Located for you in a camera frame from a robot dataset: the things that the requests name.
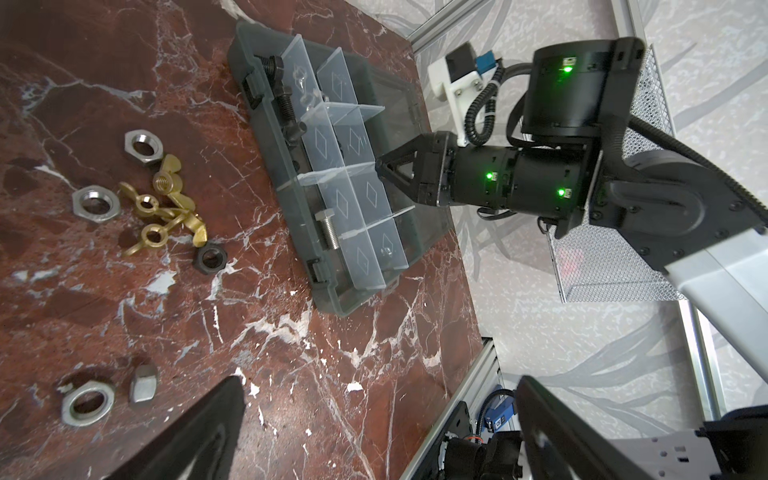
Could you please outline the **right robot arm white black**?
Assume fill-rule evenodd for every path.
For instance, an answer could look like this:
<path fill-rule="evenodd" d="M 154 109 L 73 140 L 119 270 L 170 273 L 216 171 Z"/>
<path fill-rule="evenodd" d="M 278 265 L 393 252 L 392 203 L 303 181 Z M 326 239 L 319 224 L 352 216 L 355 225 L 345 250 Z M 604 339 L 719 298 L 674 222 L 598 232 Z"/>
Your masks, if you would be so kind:
<path fill-rule="evenodd" d="M 532 215 L 557 238 L 583 222 L 615 230 L 765 374 L 767 208 L 633 115 L 645 52 L 637 37 L 575 41 L 508 66 L 463 44 L 436 65 L 475 93 L 456 131 L 414 137 L 376 172 L 418 204 Z"/>

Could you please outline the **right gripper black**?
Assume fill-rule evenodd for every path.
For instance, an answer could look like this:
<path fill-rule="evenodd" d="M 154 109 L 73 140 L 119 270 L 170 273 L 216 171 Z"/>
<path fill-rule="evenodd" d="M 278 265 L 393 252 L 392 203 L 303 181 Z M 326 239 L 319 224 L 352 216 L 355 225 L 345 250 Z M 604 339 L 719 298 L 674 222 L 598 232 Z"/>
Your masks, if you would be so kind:
<path fill-rule="evenodd" d="M 380 156 L 375 170 L 416 203 L 448 207 L 451 205 L 449 167 L 457 149 L 457 136 L 439 131 L 417 135 L 403 145 Z"/>

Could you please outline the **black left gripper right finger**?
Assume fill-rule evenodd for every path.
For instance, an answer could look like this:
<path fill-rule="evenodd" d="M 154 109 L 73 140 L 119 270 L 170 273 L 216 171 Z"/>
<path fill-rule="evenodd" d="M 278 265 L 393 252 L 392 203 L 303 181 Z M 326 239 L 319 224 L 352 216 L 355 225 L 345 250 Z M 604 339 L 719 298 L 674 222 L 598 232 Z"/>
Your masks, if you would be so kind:
<path fill-rule="evenodd" d="M 534 377 L 521 377 L 515 402 L 534 479 L 650 477 Z"/>

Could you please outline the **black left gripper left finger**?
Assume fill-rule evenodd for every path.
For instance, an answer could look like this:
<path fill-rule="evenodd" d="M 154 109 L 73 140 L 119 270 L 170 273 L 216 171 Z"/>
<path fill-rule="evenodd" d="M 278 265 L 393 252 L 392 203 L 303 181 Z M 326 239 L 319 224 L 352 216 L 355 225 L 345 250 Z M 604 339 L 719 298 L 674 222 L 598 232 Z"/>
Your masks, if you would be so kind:
<path fill-rule="evenodd" d="M 227 479 L 244 413 L 241 380 L 228 376 L 109 477 Z"/>

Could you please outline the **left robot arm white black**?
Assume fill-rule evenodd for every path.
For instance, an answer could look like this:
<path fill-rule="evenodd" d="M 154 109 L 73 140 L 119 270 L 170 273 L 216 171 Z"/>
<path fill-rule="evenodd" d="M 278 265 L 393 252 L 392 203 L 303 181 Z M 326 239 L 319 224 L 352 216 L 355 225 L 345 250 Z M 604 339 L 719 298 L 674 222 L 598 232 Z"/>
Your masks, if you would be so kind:
<path fill-rule="evenodd" d="M 531 376 L 511 393 L 518 431 L 470 438 L 460 403 L 406 470 L 407 479 L 764 479 L 767 408 L 734 410 L 697 429 L 609 440 Z M 230 376 L 130 460 L 113 479 L 226 479 L 245 412 Z"/>

